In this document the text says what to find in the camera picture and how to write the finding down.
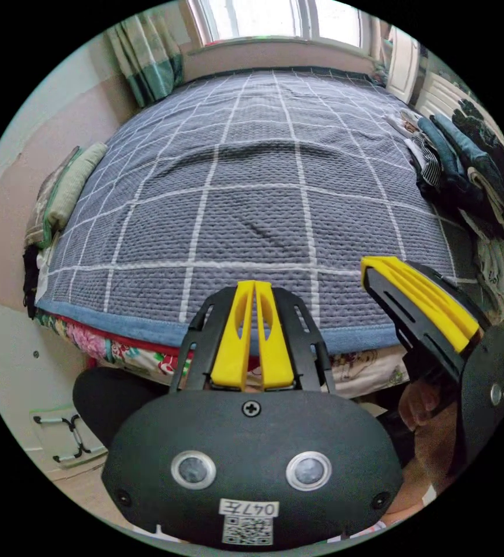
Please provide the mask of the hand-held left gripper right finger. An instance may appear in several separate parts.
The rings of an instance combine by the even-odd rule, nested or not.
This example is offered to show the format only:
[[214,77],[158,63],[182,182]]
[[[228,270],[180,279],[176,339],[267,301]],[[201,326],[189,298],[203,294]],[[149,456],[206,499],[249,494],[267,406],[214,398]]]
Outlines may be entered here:
[[291,388],[294,384],[294,372],[270,283],[255,283],[255,300],[262,388]]

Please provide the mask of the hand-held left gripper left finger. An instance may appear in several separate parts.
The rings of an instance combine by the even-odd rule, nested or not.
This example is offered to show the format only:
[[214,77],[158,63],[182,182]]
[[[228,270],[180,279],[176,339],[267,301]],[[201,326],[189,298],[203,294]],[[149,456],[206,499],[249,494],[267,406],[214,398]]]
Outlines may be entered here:
[[244,388],[250,355],[255,281],[237,284],[210,379],[217,388]]

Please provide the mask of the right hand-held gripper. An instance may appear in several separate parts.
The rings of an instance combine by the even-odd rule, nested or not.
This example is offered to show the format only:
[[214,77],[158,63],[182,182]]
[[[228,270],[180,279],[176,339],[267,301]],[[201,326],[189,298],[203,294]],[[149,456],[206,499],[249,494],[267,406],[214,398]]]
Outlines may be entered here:
[[411,381],[456,403],[452,472],[477,457],[504,419],[504,328],[454,282],[395,256],[364,256],[361,284],[393,321]]

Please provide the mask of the person's right hand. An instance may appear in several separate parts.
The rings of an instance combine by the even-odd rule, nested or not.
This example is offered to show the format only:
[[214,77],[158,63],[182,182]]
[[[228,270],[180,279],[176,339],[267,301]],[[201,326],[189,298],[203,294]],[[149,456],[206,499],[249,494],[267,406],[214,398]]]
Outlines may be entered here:
[[440,389],[418,380],[410,383],[403,391],[398,413],[410,432],[422,429],[427,433],[438,433],[454,429],[457,420],[457,405],[452,403],[442,410]]

